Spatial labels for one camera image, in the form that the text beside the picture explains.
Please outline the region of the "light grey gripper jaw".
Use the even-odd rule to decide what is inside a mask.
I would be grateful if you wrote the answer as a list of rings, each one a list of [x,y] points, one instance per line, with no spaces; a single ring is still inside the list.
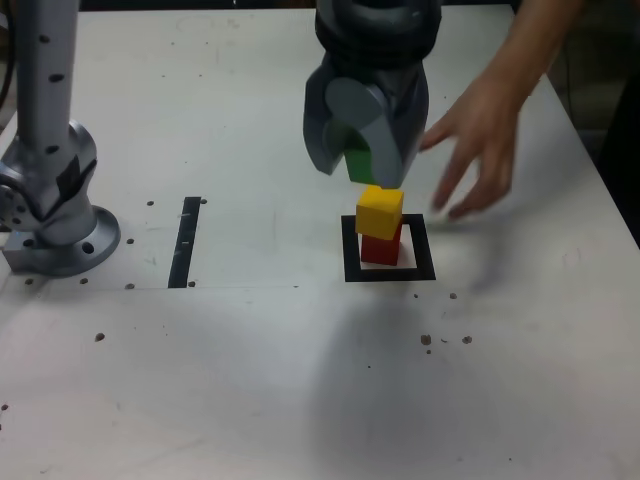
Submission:
[[[402,186],[413,162],[428,115],[424,67],[376,71],[363,80],[332,79],[325,90],[331,114],[326,143],[338,162],[357,139],[370,152],[373,183],[387,189]]]

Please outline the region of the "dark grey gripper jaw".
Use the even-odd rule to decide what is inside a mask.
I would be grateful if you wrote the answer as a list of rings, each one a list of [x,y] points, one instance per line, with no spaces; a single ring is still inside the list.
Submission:
[[[345,127],[335,119],[325,100],[329,83],[335,78],[330,64],[321,64],[305,87],[303,136],[314,167],[332,175],[343,156]]]

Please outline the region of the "person's hand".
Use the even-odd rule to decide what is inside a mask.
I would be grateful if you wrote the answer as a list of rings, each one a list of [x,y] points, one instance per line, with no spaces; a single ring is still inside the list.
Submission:
[[[477,179],[466,196],[449,210],[450,219],[484,211],[511,190],[519,112],[532,85],[497,73],[481,74],[444,116],[426,131],[420,148],[431,149],[446,139],[456,141],[450,161],[432,199],[442,210],[475,161]]]

